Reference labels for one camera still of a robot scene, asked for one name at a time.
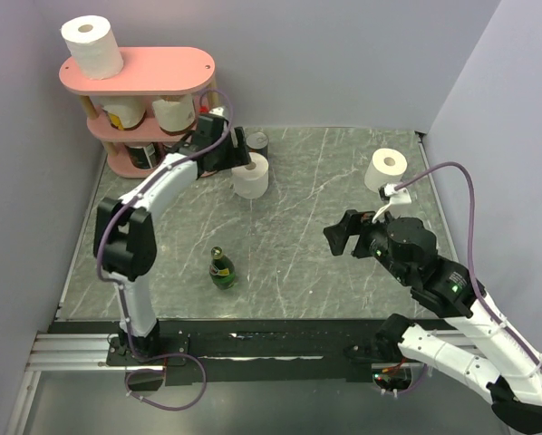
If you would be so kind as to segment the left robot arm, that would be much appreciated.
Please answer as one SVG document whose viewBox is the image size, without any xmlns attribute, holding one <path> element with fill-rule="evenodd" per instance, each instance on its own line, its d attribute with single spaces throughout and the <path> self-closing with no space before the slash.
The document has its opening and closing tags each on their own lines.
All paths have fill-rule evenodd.
<svg viewBox="0 0 542 435">
<path fill-rule="evenodd" d="M 138 363 L 160 353 L 160 324 L 150 298 L 149 272 L 158 254 L 155 223 L 173 200 L 206 172 L 247 165 L 245 133 L 227 107 L 198 116 L 160 165 L 136 188 L 97 207 L 93 255 L 101 281 L 113 284 L 121 312 L 119 341 Z"/>
</svg>

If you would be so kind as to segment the white paper towel roll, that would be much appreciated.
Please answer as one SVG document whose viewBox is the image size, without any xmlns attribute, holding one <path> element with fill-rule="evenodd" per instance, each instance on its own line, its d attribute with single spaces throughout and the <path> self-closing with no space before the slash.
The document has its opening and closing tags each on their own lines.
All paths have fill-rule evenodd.
<svg viewBox="0 0 542 435">
<path fill-rule="evenodd" d="M 262 197 L 268 188 L 269 163 L 258 153 L 249 153 L 250 162 L 231 170 L 234 192 L 241 198 L 257 199 Z"/>
</svg>

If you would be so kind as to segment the black label roll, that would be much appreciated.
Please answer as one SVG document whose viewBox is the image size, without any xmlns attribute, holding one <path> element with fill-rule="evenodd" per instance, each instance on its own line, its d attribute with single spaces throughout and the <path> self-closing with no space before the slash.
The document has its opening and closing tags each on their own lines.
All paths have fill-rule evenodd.
<svg viewBox="0 0 542 435">
<path fill-rule="evenodd" d="M 124 148 L 132 165 L 137 169 L 154 169 L 163 158 L 158 142 L 125 142 Z"/>
<path fill-rule="evenodd" d="M 179 149 L 184 145 L 183 141 L 176 142 L 163 142 L 162 148 L 165 155 L 174 154 L 179 151 Z"/>
</svg>

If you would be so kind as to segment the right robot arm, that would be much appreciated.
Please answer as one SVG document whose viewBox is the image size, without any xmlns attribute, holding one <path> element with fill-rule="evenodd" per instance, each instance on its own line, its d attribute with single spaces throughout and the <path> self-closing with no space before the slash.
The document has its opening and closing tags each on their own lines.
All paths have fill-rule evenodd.
<svg viewBox="0 0 542 435">
<path fill-rule="evenodd" d="M 411 298 L 470 339 L 480 355 L 447 343 L 399 314 L 377 331 L 373 347 L 387 361 L 420 361 L 466 385 L 493 413 L 523 434 L 542 433 L 542 356 L 521 339 L 464 265 L 439 255 L 437 238 L 416 217 L 351 209 L 323 231 L 333 255 L 358 238 L 352 255 L 373 258 Z"/>
</svg>

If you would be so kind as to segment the beige roll yellow label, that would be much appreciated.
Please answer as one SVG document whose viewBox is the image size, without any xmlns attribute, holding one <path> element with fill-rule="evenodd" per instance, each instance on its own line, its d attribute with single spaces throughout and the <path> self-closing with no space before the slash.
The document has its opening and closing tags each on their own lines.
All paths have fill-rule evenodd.
<svg viewBox="0 0 542 435">
<path fill-rule="evenodd" d="M 136 96 L 101 96 L 102 110 L 111 125 L 120 131 L 136 129 L 144 120 L 146 109 Z"/>
</svg>

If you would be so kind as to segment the beige paper roll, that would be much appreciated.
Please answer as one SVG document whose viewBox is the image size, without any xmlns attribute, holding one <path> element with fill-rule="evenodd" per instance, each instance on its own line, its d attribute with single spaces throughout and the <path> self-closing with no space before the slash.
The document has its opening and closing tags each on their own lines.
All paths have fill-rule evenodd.
<svg viewBox="0 0 542 435">
<path fill-rule="evenodd" d="M 191 94 L 158 96 L 151 105 L 160 129 L 169 135 L 186 131 L 195 123 L 196 111 Z"/>
</svg>

